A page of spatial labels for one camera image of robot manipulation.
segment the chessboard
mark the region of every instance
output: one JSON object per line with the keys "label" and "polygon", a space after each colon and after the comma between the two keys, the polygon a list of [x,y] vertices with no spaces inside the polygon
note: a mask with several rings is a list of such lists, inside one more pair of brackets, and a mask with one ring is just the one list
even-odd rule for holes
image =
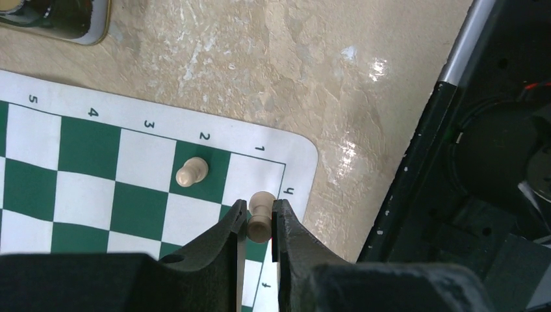
{"label": "chessboard", "polygon": [[[306,209],[302,136],[0,71],[0,254],[173,252],[258,191]],[[206,177],[175,179],[200,157]],[[269,242],[247,239],[243,311],[278,311]]]}

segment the number 4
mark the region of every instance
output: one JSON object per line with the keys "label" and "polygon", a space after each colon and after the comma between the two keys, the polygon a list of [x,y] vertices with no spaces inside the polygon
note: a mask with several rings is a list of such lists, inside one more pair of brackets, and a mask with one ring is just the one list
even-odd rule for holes
{"label": "number 4", "polygon": [[90,117],[93,117],[93,116],[96,116],[96,117],[97,117],[97,116],[99,116],[99,114],[96,112],[96,110],[93,109],[92,107],[90,107],[90,112],[88,112],[88,115],[89,115]]}

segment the dark green bottle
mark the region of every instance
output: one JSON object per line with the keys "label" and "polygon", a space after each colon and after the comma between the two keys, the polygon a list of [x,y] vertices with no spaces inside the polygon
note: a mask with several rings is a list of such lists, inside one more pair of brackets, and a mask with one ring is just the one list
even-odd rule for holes
{"label": "dark green bottle", "polygon": [[78,44],[107,33],[110,0],[0,0],[0,25]]}

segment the scratched surface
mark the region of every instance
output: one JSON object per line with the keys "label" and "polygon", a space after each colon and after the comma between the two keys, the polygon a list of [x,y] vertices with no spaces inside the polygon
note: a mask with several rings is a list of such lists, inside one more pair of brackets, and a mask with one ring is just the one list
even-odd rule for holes
{"label": "scratched surface", "polygon": [[0,69],[309,138],[304,223],[354,261],[471,1],[161,2],[113,1],[94,47],[0,29]]}

